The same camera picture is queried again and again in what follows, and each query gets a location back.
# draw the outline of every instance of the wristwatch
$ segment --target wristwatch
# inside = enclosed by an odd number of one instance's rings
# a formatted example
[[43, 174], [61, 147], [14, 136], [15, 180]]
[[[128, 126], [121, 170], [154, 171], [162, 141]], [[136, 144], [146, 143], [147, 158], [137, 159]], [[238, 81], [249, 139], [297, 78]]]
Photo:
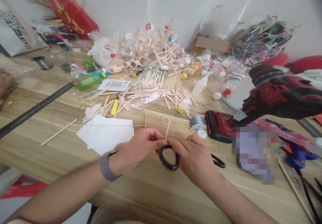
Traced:
[[101, 157], [101, 173], [105, 179], [107, 179], [108, 181], [111, 181], [111, 182], [113, 182], [114, 180], [116, 180], [120, 177], [120, 175], [115, 175], [111, 171], [109, 163], [108, 163], [110, 156], [113, 154], [116, 154], [117, 152], [118, 152], [118, 150], [109, 151]]

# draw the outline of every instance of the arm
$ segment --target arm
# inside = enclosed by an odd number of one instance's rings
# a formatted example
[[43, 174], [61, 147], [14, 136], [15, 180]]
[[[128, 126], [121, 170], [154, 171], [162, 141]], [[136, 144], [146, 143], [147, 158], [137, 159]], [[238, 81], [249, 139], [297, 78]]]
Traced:
[[[156, 129], [140, 129], [120, 152], [110, 156], [109, 167], [115, 175], [121, 175], [166, 143]], [[96, 161], [48, 185], [3, 224], [15, 219], [62, 223], [109, 183], [101, 173], [100, 161]]]
[[0, 68], [0, 100], [12, 84], [12, 78], [10, 74], [5, 71], [5, 69]]
[[180, 168], [223, 213], [236, 224], [277, 223], [239, 190], [213, 164], [210, 152], [197, 135], [169, 140], [180, 155]]

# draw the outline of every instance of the purple watch strap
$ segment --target purple watch strap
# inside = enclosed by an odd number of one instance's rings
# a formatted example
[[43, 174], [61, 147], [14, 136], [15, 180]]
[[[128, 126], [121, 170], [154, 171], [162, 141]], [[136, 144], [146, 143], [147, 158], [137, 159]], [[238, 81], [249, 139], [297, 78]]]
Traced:
[[108, 163], [110, 156], [113, 154], [115, 154], [115, 153], [107, 154], [101, 158], [101, 173], [105, 179], [107, 179], [108, 181], [111, 181], [111, 182], [113, 182], [114, 180], [116, 180], [120, 177], [120, 175], [117, 176], [111, 171], [109, 163]]

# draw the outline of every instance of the spool of wire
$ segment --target spool of wire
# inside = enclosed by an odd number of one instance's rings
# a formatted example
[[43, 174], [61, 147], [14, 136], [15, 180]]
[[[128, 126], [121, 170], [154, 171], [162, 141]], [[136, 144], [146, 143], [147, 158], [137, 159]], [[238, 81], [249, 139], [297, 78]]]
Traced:
[[192, 129], [206, 129], [207, 125], [201, 115], [194, 115], [191, 117]]

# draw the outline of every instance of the cardboard box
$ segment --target cardboard box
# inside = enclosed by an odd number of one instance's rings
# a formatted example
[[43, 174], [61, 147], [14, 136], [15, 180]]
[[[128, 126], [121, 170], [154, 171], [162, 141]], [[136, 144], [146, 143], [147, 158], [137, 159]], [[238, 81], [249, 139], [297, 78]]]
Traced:
[[191, 52], [196, 52], [197, 54], [201, 54], [202, 51], [204, 51], [206, 48], [227, 53], [230, 48], [231, 42], [238, 38], [244, 32], [245, 30], [243, 29], [238, 31], [238, 33], [236, 33], [229, 41], [205, 38], [195, 35], [190, 40], [188, 48], [191, 49]]

